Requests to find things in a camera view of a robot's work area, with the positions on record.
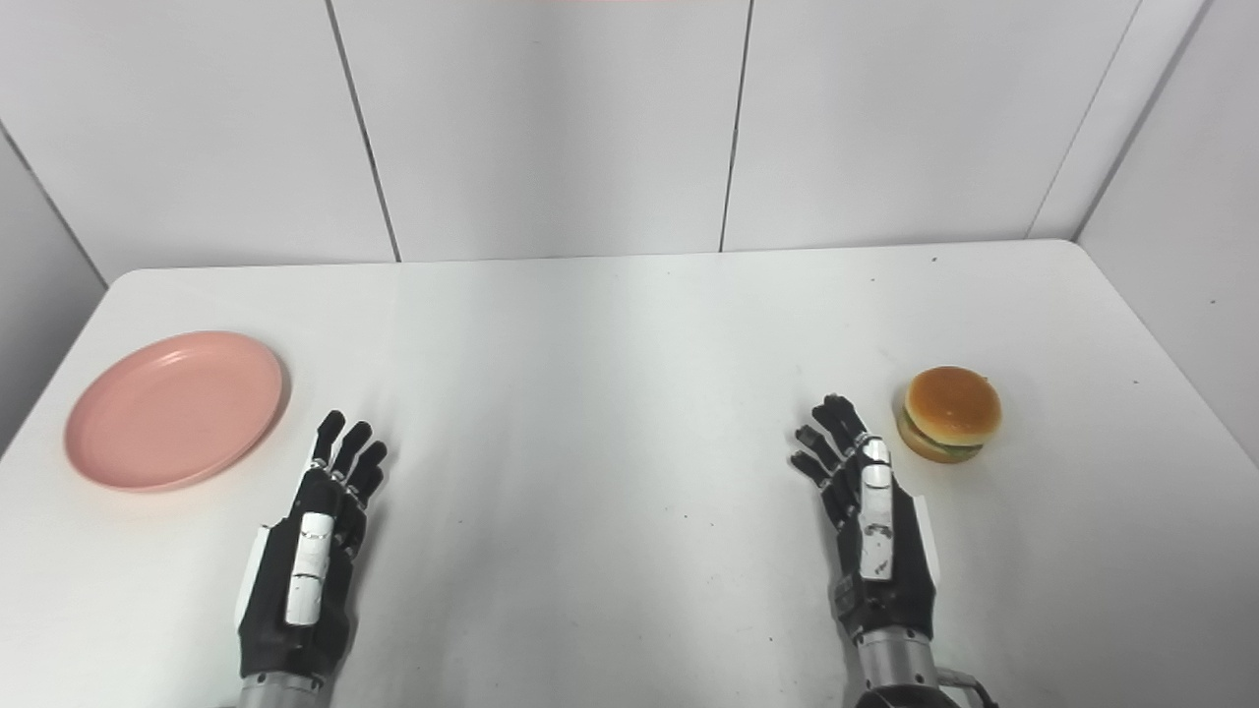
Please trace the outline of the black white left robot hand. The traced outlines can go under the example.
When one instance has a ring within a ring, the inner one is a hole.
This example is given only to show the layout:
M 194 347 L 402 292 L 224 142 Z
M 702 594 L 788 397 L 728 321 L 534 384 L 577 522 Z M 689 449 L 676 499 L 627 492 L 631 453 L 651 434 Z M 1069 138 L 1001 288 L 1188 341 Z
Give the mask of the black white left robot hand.
M 342 661 L 354 564 L 387 454 L 365 421 L 350 425 L 332 409 L 320 423 L 288 511 L 256 544 L 237 621 L 243 680 L 293 677 L 324 687 Z

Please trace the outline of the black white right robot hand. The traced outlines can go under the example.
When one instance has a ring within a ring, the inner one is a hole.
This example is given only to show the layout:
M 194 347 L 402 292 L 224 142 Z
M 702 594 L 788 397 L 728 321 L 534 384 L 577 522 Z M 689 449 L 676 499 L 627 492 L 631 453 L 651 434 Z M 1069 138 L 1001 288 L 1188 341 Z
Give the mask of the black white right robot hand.
M 885 438 L 872 435 L 846 397 L 828 394 L 794 431 L 791 465 L 815 482 L 835 530 L 833 605 L 854 644 L 903 627 L 932 637 L 935 582 L 917 498 L 893 471 Z

